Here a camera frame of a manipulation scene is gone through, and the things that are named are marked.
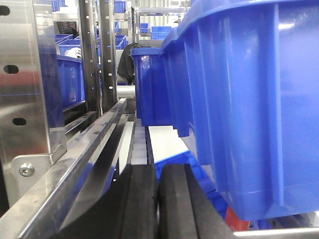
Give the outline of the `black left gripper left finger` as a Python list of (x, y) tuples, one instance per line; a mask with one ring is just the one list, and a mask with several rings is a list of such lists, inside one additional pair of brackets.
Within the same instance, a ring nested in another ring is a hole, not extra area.
[(88, 211), (56, 234), (58, 239), (158, 238), (158, 182), (152, 165), (127, 165)]

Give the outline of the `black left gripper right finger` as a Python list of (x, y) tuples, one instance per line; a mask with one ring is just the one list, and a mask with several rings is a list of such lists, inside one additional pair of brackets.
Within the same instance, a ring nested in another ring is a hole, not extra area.
[(189, 164), (165, 165), (159, 184), (161, 239), (234, 239)]

